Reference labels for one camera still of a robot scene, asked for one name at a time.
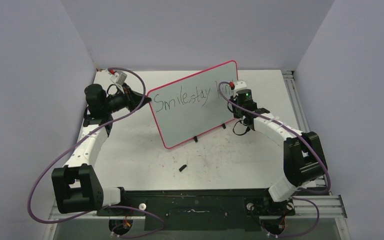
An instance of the white wall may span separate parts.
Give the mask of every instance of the white wall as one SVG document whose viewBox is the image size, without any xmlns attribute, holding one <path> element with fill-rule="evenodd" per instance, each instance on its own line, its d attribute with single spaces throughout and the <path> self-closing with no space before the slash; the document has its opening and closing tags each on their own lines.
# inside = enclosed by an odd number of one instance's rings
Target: white wall
<svg viewBox="0 0 384 240">
<path fill-rule="evenodd" d="M 295 69 L 334 0 L 62 0 L 101 68 Z"/>
<path fill-rule="evenodd" d="M 77 138 L 94 72 L 59 0 L 0 0 L 0 239 L 42 239 L 45 225 L 27 214 L 28 193 Z M 43 183 L 33 211 L 46 219 L 49 175 Z"/>
<path fill-rule="evenodd" d="M 353 239 L 384 239 L 384 1 L 336 0 L 295 78 Z"/>
</svg>

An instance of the cable tie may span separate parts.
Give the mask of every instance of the cable tie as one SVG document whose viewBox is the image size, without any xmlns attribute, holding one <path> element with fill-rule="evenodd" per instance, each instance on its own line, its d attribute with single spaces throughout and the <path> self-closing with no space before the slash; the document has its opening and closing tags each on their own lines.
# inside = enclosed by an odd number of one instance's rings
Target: cable tie
<svg viewBox="0 0 384 240">
<path fill-rule="evenodd" d="M 282 122 L 282 124 L 280 124 L 279 127 L 276 128 L 276 131 L 279 130 L 282 126 L 285 126 L 285 123 L 284 123 L 284 122 Z"/>
<path fill-rule="evenodd" d="M 86 135 L 84 135 L 83 137 L 84 137 L 84 138 L 86 138 L 86 137 L 91 138 L 92 135 L 90 135 L 90 134 L 86 134 Z"/>
<path fill-rule="evenodd" d="M 271 118 L 270 120 L 268 120 L 265 124 L 268 125 L 269 123 L 271 123 L 273 120 L 275 120 L 275 118 Z"/>
</svg>

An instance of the screw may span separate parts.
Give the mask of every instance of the screw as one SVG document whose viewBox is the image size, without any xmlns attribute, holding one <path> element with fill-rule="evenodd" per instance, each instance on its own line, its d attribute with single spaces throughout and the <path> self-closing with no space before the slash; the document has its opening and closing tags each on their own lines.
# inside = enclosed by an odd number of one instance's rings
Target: screw
<svg viewBox="0 0 384 240">
<path fill-rule="evenodd" d="M 293 204 L 292 202 L 289 202 L 289 203 L 286 205 L 286 208 L 287 208 L 288 210 L 292 210 L 292 209 L 294 209 L 294 204 Z"/>
<path fill-rule="evenodd" d="M 254 206 L 254 204 L 252 204 L 251 202 L 249 202 L 247 205 L 246 205 L 246 209 L 248 209 L 248 211 L 251 211 L 251 208 Z"/>
<path fill-rule="evenodd" d="M 139 209 L 145 211 L 145 209 L 147 209 L 147 205 L 145 203 L 141 203 L 139 204 Z"/>
</svg>

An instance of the whiteboard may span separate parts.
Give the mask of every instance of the whiteboard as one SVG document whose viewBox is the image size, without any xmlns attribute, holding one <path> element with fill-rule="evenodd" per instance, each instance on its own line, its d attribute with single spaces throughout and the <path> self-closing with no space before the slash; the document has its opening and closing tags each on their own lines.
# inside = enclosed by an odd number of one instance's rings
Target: whiteboard
<svg viewBox="0 0 384 240">
<path fill-rule="evenodd" d="M 237 80 L 237 63 L 231 60 L 150 90 L 149 105 L 164 147 L 171 149 L 232 120 L 218 85 Z M 227 84 L 221 90 L 233 94 Z"/>
</svg>

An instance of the wire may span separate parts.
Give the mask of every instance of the wire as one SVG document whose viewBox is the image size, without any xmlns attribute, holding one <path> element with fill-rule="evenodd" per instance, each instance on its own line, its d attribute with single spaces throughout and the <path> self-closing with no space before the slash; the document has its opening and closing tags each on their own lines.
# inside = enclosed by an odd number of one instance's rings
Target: wire
<svg viewBox="0 0 384 240">
<path fill-rule="evenodd" d="M 315 222 L 314 222 L 313 226 L 310 227 L 309 229 L 301 232 L 301 233 L 294 233 L 294 234 L 288 234 L 288 235 L 275 235 L 275 234 L 270 233 L 269 231 L 267 231 L 267 229 L 264 228 L 264 222 L 263 222 L 261 224 L 261 227 L 262 227 L 262 229 L 264 229 L 264 231 L 266 231 L 268 233 L 268 235 L 270 235 L 272 237 L 276 237 L 276 238 L 300 237 L 300 236 L 304 236 L 304 235 L 308 234 L 309 232 L 313 231 L 317 227 L 317 224 L 319 224 L 319 219 L 320 219 L 320 212 L 319 212 L 319 208 L 317 207 L 317 205 L 314 202 L 312 202 L 312 201 L 310 201 L 308 199 L 305 199 L 305 198 L 297 198 L 297 197 L 293 196 L 292 199 L 298 200 L 298 201 L 308 202 L 308 203 L 312 204 L 315 207 L 315 210 L 317 211 L 317 218 L 315 219 Z"/>
<path fill-rule="evenodd" d="M 229 102 L 227 102 L 227 109 L 229 109 L 229 112 L 231 112 L 232 114 L 235 114 L 235 113 L 233 112 L 233 110 L 229 107 Z"/>
<path fill-rule="evenodd" d="M 123 226 L 127 225 L 130 228 L 130 223 L 127 221 L 127 216 L 128 216 L 128 214 L 126 214 L 126 216 L 123 219 Z"/>
<path fill-rule="evenodd" d="M 58 224 L 58 223 L 62 223 L 62 222 L 65 222 L 65 221 L 68 221 L 68 220 L 71 220 L 71 219 L 75 219 L 77 217 L 80 217 L 82 215 L 85 215 L 87 213 L 90 213 L 91 211 L 85 211 L 85 212 L 81 212 L 79 214 L 76 214 L 76 215 L 73 215 L 73 216 L 70 216 L 70 217 L 67 217 L 67 218 L 63 218 L 63 219 L 58 219 L 58 220 L 43 220 L 43 219 L 40 219 L 38 218 L 37 216 L 35 216 L 33 214 L 33 211 L 32 211 L 32 197 L 33 197 L 33 193 L 35 192 L 35 189 L 36 187 L 38 186 L 39 182 L 41 181 L 41 179 L 44 177 L 44 175 L 49 171 L 49 169 L 52 168 L 53 165 L 55 165 L 60 159 L 62 159 L 65 155 L 67 155 L 68 153 L 71 153 L 74 149 L 76 149 L 77 146 L 79 146 L 81 143 L 83 143 L 90 135 L 96 133 L 99 129 L 101 128 L 104 128 L 105 126 L 107 125 L 110 125 L 114 122 L 117 122 L 117 121 L 120 121 L 122 119 L 125 119 L 127 118 L 128 116 L 132 115 L 133 113 L 135 113 L 137 110 L 139 110 L 142 106 L 142 103 L 144 102 L 144 99 L 145 99 L 145 95 L 147 93 L 146 91 L 146 88 L 145 88 L 145 83 L 144 81 L 142 80 L 142 78 L 137 75 L 134 71 L 132 70 L 129 70 L 129 69 L 126 69 L 126 68 L 122 68 L 122 67 L 111 67 L 111 68 L 108 68 L 108 71 L 113 71 L 114 70 L 121 70 L 121 71 L 125 71 L 125 72 L 128 72 L 128 73 L 131 73 L 133 74 L 137 79 L 139 79 L 139 81 L 142 83 L 142 87 L 143 87 L 143 95 L 142 95 L 142 98 L 140 99 L 140 102 L 139 104 L 137 105 L 137 107 L 135 109 L 133 109 L 131 112 L 129 112 L 128 114 L 124 115 L 124 116 L 121 116 L 119 118 L 116 118 L 114 120 L 111 120 L 109 122 L 106 122 L 100 126 L 98 126 L 97 128 L 95 128 L 94 130 L 92 130 L 88 135 L 86 135 L 85 137 L 83 137 L 82 139 L 80 139 L 76 144 L 74 144 L 72 147 L 70 147 L 69 149 L 67 149 L 65 152 L 63 152 L 61 155 L 59 155 L 57 158 L 55 158 L 55 160 L 53 160 L 46 168 L 45 170 L 43 170 L 43 172 L 39 175 L 39 177 L 36 179 L 36 181 L 34 182 L 33 186 L 31 187 L 31 190 L 30 190 L 30 193 L 28 194 L 28 199 L 27 199 L 27 212 L 28 212 L 28 215 L 33 219 L 35 220 L 36 222 L 38 223 L 41 223 L 41 224 Z"/>
<path fill-rule="evenodd" d="M 254 222 L 256 222 L 257 224 L 258 224 L 258 226 L 261 226 L 261 222 L 259 222 L 259 220 L 260 220 L 260 217 L 258 217 L 258 220 L 256 219 L 256 216 L 254 216 L 254 209 L 255 209 L 255 207 L 254 206 L 252 206 L 251 207 L 251 217 L 252 217 L 252 219 L 254 220 Z"/>
<path fill-rule="evenodd" d="M 282 214 L 282 216 L 280 216 L 279 217 L 279 220 L 280 219 L 282 219 L 283 218 L 283 220 L 285 220 L 285 218 L 286 218 L 286 216 L 290 213 L 290 212 L 292 212 L 294 209 L 291 209 L 291 210 L 289 210 L 289 211 L 283 211 L 283 214 Z"/>
<path fill-rule="evenodd" d="M 111 89 L 111 87 L 112 86 L 115 86 L 115 89 L 117 89 L 117 91 L 115 92 L 116 94 L 118 93 L 118 92 L 120 92 L 120 89 L 117 87 L 117 85 L 115 85 L 114 83 L 113 84 L 110 84 L 109 86 L 108 86 L 108 88 L 106 89 L 106 94 L 110 94 L 109 93 L 109 91 L 110 91 L 110 89 Z"/>
<path fill-rule="evenodd" d="M 241 134 L 237 134 L 237 133 L 235 132 L 235 127 L 236 127 L 236 124 L 238 124 L 238 123 L 242 123 L 242 120 L 237 121 L 237 122 L 233 125 L 232 132 L 233 132 L 235 135 L 237 135 L 237 136 L 243 136 L 243 135 L 247 134 L 247 133 L 251 130 L 251 128 L 250 128 L 249 126 L 247 126 L 247 127 L 246 127 L 246 130 L 245 130 L 243 133 L 241 133 Z"/>
<path fill-rule="evenodd" d="M 128 210 L 137 211 L 137 212 L 149 215 L 151 217 L 154 217 L 155 219 L 157 219 L 158 221 L 160 221 L 163 224 L 162 227 L 157 228 L 157 229 L 152 230 L 152 231 L 149 231 L 149 232 L 145 232 L 145 233 L 141 233 L 141 234 L 137 234 L 137 235 L 133 235 L 133 236 L 123 236 L 123 235 L 118 236 L 119 238 L 122 238 L 122 239 L 135 239 L 135 238 L 147 236 L 147 235 L 150 235 L 150 234 L 153 234 L 153 233 L 156 233 L 156 232 L 163 230 L 164 227 L 166 226 L 166 222 L 161 217 L 159 217 L 153 213 L 150 213 L 148 211 L 140 210 L 139 208 L 135 208 L 135 207 L 131 207 L 131 206 L 118 206 L 118 205 L 107 206 L 106 208 L 108 208 L 108 209 L 128 209 Z M 115 227 L 113 227 L 111 229 L 111 234 L 114 233 L 114 231 L 122 225 L 123 225 L 123 223 L 120 223 L 120 224 L 116 225 Z"/>
<path fill-rule="evenodd" d="M 232 106 L 242 110 L 242 111 L 245 111 L 249 114 L 252 114 L 256 117 L 260 117 L 260 118 L 263 118 L 265 120 L 271 120 L 273 123 L 279 125 L 281 128 L 285 129 L 286 131 L 290 132 L 291 134 L 295 135 L 307 148 L 308 150 L 311 152 L 311 154 L 314 156 L 314 158 L 317 160 L 318 164 L 320 164 L 321 168 L 323 169 L 323 172 L 324 174 L 326 175 L 326 189 L 324 190 L 321 190 L 321 191 L 316 191 L 316 190 L 310 190 L 310 189 L 305 189 L 305 188 L 300 188 L 300 190 L 302 191 L 305 191 L 305 192 L 308 192 L 308 193 L 311 193 L 311 194 L 327 194 L 329 193 L 329 190 L 331 189 L 331 177 L 329 176 L 329 173 L 328 173 L 328 169 L 326 168 L 326 166 L 323 164 L 322 160 L 320 159 L 320 157 L 317 155 L 317 153 L 314 151 L 314 149 L 310 146 L 310 144 L 301 136 L 299 135 L 296 131 L 290 129 L 289 127 L 283 125 L 282 123 L 280 123 L 279 121 L 275 120 L 275 119 L 270 119 L 266 116 L 263 116 L 261 114 L 258 114 L 258 113 L 255 113 L 253 111 L 250 111 L 248 109 L 245 109 L 237 104 L 235 104 L 234 102 L 230 101 L 224 94 L 223 92 L 221 91 L 221 86 L 222 84 L 229 84 L 227 81 L 222 81 L 218 84 L 218 91 L 220 92 L 220 95 L 224 98 L 224 100 L 226 100 L 227 102 L 229 102 Z"/>
</svg>

